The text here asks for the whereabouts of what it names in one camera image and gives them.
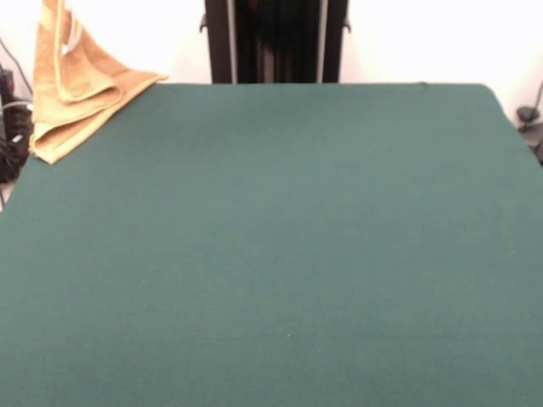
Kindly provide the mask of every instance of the green tablecloth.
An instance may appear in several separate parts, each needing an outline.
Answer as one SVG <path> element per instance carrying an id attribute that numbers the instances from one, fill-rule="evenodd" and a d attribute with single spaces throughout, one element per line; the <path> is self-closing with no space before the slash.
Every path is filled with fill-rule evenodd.
<path id="1" fill-rule="evenodd" d="M 541 407 L 542 175 L 482 86 L 155 86 L 0 215 L 0 405 Z"/>

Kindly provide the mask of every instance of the tan towel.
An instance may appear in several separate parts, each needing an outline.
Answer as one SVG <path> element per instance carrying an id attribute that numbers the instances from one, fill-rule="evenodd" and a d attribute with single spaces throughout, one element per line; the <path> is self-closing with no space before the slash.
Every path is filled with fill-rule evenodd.
<path id="1" fill-rule="evenodd" d="M 73 47 L 73 33 L 78 30 Z M 75 18 L 72 24 L 64 0 L 42 0 L 31 152 L 54 164 L 139 93 L 166 78 L 125 67 L 97 45 Z"/>

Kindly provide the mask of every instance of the black object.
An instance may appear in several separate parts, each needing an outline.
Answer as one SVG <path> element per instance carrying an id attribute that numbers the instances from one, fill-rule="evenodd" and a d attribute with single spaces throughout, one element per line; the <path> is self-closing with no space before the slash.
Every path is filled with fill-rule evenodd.
<path id="1" fill-rule="evenodd" d="M 537 159 L 543 164 L 543 123 L 534 122 L 541 117 L 540 111 L 537 109 L 543 95 L 543 81 L 540 84 L 540 89 L 537 92 L 533 107 L 522 106 L 517 110 L 518 119 L 523 125 L 518 129 L 524 142 L 534 152 Z"/>
<path id="2" fill-rule="evenodd" d="M 21 68 L 20 63 L 19 63 L 19 61 L 17 60 L 17 58 L 14 57 L 14 55 L 9 51 L 9 48 L 6 46 L 6 44 L 4 44 L 4 42 L 2 41 L 2 38 L 0 38 L 0 46 L 3 48 L 4 52 L 5 52 L 5 53 L 11 58 L 11 60 L 14 62 L 15 66 L 17 67 L 17 70 L 18 70 L 19 73 L 20 73 L 20 77 L 23 79 L 23 82 L 25 83 L 26 88 L 28 89 L 28 92 L 30 93 L 30 95 L 32 95 L 32 94 L 33 94 L 32 86 L 31 86 L 31 84 L 29 83 L 28 79 L 26 79 L 25 72 L 24 72 L 23 69 Z"/>
<path id="3" fill-rule="evenodd" d="M 31 111 L 13 93 L 13 74 L 0 65 L 0 183 L 16 179 L 28 159 Z"/>
<path id="4" fill-rule="evenodd" d="M 347 6 L 348 0 L 206 0 L 213 82 L 319 81 L 323 24 L 322 81 L 338 82 Z"/>

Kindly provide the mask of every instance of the white wall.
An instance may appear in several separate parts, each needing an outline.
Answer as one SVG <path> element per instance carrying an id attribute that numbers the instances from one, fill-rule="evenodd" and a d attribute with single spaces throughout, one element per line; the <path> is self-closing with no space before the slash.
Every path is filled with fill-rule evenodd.
<path id="1" fill-rule="evenodd" d="M 168 73 L 170 81 L 210 83 L 206 31 L 198 30 L 204 0 L 74 3 L 98 43 L 122 62 Z M 18 0 L 0 14 L 0 36 L 29 79 L 39 7 L 39 0 Z M 543 80 L 542 16 L 541 0 L 350 0 L 353 32 L 345 32 L 341 81 L 482 82 L 514 120 Z"/>
<path id="2" fill-rule="evenodd" d="M 484 83 L 514 119 L 543 81 L 541 0 L 351 0 L 350 20 L 345 82 Z"/>

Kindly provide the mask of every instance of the green felt table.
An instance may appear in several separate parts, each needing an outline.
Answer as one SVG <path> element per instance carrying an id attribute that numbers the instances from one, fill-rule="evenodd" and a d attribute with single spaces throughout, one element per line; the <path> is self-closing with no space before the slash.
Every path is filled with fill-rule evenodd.
<path id="1" fill-rule="evenodd" d="M 483 86 L 154 86 L 0 215 L 0 405 L 541 407 L 542 175 Z"/>

